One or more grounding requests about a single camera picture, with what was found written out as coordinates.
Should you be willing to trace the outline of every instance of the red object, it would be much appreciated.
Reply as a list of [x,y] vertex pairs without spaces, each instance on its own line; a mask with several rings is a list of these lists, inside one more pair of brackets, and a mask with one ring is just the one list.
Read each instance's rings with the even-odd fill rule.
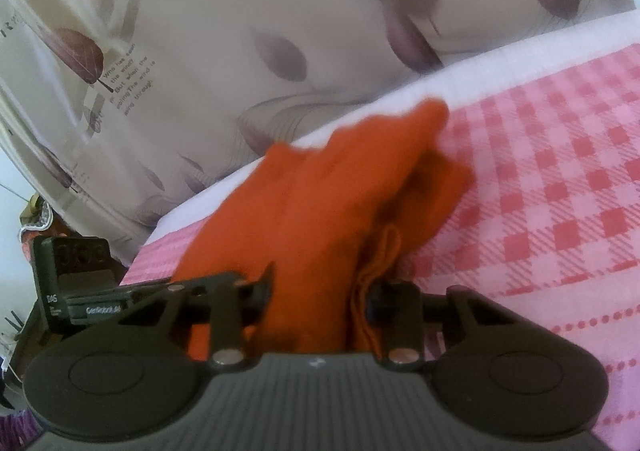
[[[323,149],[273,146],[196,235],[174,281],[222,271],[253,281],[274,262],[253,352],[378,352],[364,320],[369,285],[432,238],[472,182],[437,151],[448,117],[428,100],[340,129]],[[193,357],[206,358],[207,329],[194,330]]]

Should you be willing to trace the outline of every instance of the orange clothing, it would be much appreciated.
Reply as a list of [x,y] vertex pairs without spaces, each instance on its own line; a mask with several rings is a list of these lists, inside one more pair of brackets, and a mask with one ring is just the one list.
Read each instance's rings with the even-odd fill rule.
[[[472,182],[438,152],[448,117],[431,99],[339,129],[322,149],[274,145],[206,222],[173,280],[238,271],[253,281],[274,262],[252,352],[379,351],[364,319],[369,285],[432,238]],[[195,328],[190,353],[204,358],[208,327]]]

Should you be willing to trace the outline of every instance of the purple fabric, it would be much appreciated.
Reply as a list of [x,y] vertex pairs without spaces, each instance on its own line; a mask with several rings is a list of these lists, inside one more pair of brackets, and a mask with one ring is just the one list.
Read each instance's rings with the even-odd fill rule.
[[0,417],[0,451],[18,451],[42,433],[28,409]]

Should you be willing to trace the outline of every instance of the white sheet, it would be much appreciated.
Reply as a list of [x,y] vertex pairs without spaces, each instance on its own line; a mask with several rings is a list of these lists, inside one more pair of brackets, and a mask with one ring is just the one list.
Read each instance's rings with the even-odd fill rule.
[[[451,109],[460,108],[639,42],[640,10],[525,39],[448,66],[321,127],[295,144],[322,146],[337,127],[353,124],[372,114],[402,113],[428,96],[444,98]],[[160,220],[146,244],[209,216],[258,163],[259,160],[249,164],[175,208]]]

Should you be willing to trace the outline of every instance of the beige fabric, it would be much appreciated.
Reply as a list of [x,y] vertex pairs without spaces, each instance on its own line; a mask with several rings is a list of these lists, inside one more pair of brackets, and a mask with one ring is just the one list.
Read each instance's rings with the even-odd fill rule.
[[0,0],[1,142],[130,261],[178,204],[459,58],[632,0]]

